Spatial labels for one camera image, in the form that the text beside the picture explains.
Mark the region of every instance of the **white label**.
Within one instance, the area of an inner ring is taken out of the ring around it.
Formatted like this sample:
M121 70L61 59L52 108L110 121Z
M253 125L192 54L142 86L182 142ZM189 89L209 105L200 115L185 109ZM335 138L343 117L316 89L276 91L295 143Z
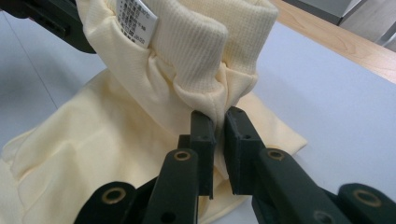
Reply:
M158 17L140 0L117 0L117 18L122 32L136 44L147 48Z

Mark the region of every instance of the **cream fabric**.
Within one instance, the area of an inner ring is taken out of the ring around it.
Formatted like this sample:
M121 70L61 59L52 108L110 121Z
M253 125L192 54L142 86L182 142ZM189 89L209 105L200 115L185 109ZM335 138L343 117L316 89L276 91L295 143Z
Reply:
M194 109L212 118L218 137L225 111L237 105L267 146L289 153L304 146L299 134L249 93L277 14L267 0L146 0L159 17L148 49L122 34L114 1L77 2L85 35L108 69L4 147L2 223L73 223L102 185L143 185L158 175L178 136L190 132ZM231 193L221 150L220 143L215 200L200 198L200 223L245 199Z

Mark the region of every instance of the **white table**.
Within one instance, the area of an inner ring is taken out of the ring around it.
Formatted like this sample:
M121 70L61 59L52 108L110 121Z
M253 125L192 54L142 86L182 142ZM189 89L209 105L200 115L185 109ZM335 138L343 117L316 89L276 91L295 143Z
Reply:
M104 69L35 23L0 12L0 145L35 127ZM294 158L336 192L362 183L396 201L396 85L276 23L254 91L308 140ZM248 202L216 223L256 223Z

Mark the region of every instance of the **ribbed cuff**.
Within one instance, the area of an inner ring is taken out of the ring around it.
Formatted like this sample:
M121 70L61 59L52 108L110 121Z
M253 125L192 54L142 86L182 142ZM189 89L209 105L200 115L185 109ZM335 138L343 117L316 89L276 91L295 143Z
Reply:
M255 74L257 58L277 15L267 0L143 2L158 17L149 47L175 67L175 84L191 92L217 89L221 63ZM108 3L115 8L116 0Z

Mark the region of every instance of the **wooden edge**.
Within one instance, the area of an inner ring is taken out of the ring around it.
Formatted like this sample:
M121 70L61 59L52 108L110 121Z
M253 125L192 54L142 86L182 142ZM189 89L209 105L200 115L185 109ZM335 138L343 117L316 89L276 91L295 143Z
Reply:
M277 20L280 23L396 84L396 52L282 0L271 1L279 9Z

